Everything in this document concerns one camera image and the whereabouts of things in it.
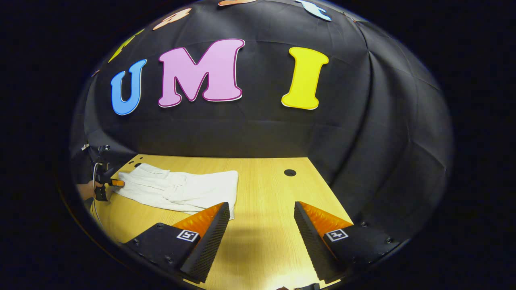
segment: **human hand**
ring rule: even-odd
[[[93,189],[93,183],[95,182],[95,187],[102,187],[102,184],[96,181],[90,181],[87,184],[77,184],[77,190],[79,191],[80,197],[83,200],[87,200],[89,198],[95,197],[95,190]]]

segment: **white towel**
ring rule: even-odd
[[[227,201],[230,220],[235,218],[238,183],[238,172],[235,170],[190,174],[170,172],[142,163],[131,173],[119,173],[118,178],[125,185],[113,187],[114,192],[139,203],[193,215]]]

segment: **light blue cutout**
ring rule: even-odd
[[[130,68],[131,96],[127,101],[122,100],[122,79],[125,71],[119,72],[111,79],[111,103],[115,113],[124,116],[130,114],[140,103],[141,95],[141,68],[147,63],[146,59],[135,62]]]
[[[307,1],[303,1],[303,0],[296,0],[296,2],[299,2],[301,4],[303,4],[303,8],[308,11],[309,13],[323,19],[323,20],[326,20],[326,21],[331,21],[331,18],[329,18],[328,16],[324,15],[321,13],[324,12],[326,13],[326,10],[322,9],[322,8],[319,8],[317,5],[311,3],[311,2],[307,2]]]

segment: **yellow-green cutout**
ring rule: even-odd
[[[291,89],[281,98],[281,103],[286,107],[313,110],[319,105],[315,97],[319,73],[329,59],[318,51],[303,47],[292,47],[288,52],[296,60],[296,65]]]
[[[117,49],[117,51],[115,51],[115,54],[113,54],[113,56],[111,56],[111,59],[110,59],[108,62],[112,61],[112,60],[113,60],[113,59],[114,59],[118,54],[120,54],[120,53],[122,52],[122,48],[124,48],[126,45],[128,45],[128,44],[129,44],[129,42],[131,42],[131,40],[132,40],[135,36],[137,36],[138,34],[140,34],[140,33],[141,33],[142,31],[144,31],[144,30],[145,30],[145,28],[144,28],[144,29],[142,29],[142,30],[140,30],[137,34],[135,34],[135,35],[131,36],[131,37],[130,37],[129,39],[127,39],[126,41],[124,41],[124,43],[122,43],[122,45]]]

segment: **orange cutout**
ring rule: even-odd
[[[156,25],[152,30],[156,30],[158,28],[161,28],[169,23],[172,23],[174,21],[177,21],[185,16],[188,15],[188,13],[190,12],[190,10],[192,10],[191,8],[186,8],[185,10],[181,10],[177,13],[174,13],[172,14],[171,16],[168,16],[167,18],[163,19],[161,21],[161,23],[159,23],[158,25]]]
[[[324,234],[328,232],[347,228],[353,225],[342,218],[336,217],[307,203],[301,201],[299,203],[303,206],[304,211],[307,213],[310,221],[321,238],[323,238]]]
[[[222,204],[223,202],[209,207],[203,211],[185,218],[176,224],[173,224],[172,226],[182,230],[197,232],[202,238],[208,230],[209,225],[212,224],[212,221],[219,212]]]
[[[219,6],[227,6],[227,5],[235,5],[235,4],[244,4],[251,3],[256,0],[229,0],[229,1],[220,1]]]

